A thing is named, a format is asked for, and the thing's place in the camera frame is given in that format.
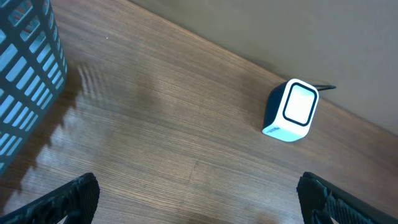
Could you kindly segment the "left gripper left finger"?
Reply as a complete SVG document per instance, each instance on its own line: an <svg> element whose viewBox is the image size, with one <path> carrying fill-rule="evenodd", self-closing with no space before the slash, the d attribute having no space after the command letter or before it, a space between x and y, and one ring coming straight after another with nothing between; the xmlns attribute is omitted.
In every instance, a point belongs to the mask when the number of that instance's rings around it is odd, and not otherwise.
<svg viewBox="0 0 398 224"><path fill-rule="evenodd" d="M1 224L91 223L100 187L95 175L85 173L31 203L1 217Z"/></svg>

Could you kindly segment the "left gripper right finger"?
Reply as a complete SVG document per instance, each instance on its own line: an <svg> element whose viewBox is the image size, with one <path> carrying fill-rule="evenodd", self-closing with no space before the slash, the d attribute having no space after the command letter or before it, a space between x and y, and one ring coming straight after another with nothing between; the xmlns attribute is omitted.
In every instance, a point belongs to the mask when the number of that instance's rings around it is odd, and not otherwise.
<svg viewBox="0 0 398 224"><path fill-rule="evenodd" d="M297 193L305 224L397 223L396 218L311 172L300 177Z"/></svg>

